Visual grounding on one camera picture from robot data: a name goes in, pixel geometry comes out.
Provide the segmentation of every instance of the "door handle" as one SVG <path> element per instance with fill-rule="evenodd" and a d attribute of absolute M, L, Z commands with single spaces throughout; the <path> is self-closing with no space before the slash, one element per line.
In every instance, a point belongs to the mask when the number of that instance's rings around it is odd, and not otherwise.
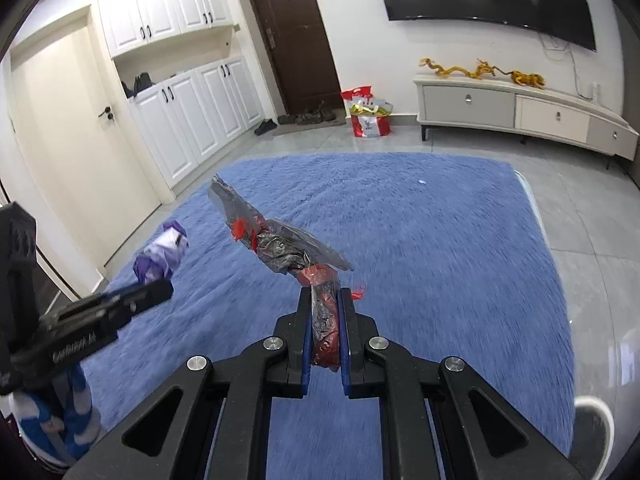
<path fill-rule="evenodd" d="M 110 121 L 113 121 L 113 113 L 111 113 L 111 107 L 110 106 L 105 106 L 104 107 L 104 111 L 98 115 L 98 117 L 102 117 L 104 114 L 107 114 L 107 119 Z"/>
<path fill-rule="evenodd" d="M 267 38 L 269 38 L 269 46 L 271 48 L 276 48 L 276 40 L 273 39 L 273 33 L 270 28 L 267 28 Z"/>

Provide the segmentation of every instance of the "gray tile floor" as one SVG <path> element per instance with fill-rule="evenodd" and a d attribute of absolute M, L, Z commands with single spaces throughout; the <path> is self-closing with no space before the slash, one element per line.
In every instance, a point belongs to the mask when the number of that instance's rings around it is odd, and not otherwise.
<path fill-rule="evenodd" d="M 640 431 L 640 191 L 621 168 L 581 148 L 543 139 L 526 145 L 513 134 L 437 128 L 427 142 L 418 126 L 388 137 L 358 139 L 348 126 L 282 136 L 247 134 L 228 156 L 162 206 L 108 264 L 115 272 L 156 226 L 221 167 L 239 158 L 332 152 L 425 152 L 484 156 L 509 162 L 529 181 L 568 303 L 576 393 L 604 400 L 614 414 L 617 463 Z"/>

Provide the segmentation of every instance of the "tv stand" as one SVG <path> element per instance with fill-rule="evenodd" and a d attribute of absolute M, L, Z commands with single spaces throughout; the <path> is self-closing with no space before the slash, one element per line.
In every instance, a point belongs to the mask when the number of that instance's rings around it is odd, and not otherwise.
<path fill-rule="evenodd" d="M 562 92 L 518 86 L 503 80 L 439 78 L 420 74 L 418 122 L 543 137 L 634 160 L 638 133 L 619 115 Z"/>

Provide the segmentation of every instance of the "beige door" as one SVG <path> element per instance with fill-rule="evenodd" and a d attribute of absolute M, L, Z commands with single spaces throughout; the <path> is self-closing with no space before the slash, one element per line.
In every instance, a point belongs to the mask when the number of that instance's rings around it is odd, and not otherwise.
<path fill-rule="evenodd" d="M 86 18 L 12 56 L 15 130 L 45 199 L 103 266 L 159 205 L 100 78 Z"/>

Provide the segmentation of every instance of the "gray drawer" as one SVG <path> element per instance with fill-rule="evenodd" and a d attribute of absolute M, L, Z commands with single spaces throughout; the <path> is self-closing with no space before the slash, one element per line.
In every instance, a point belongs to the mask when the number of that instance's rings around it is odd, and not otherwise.
<path fill-rule="evenodd" d="M 622 126 L 591 116 L 587 144 L 609 155 L 620 155 L 629 160 L 636 156 L 638 136 Z"/>
<path fill-rule="evenodd" d="M 424 86 L 427 122 L 488 124 L 513 128 L 515 94 L 454 86 Z"/>

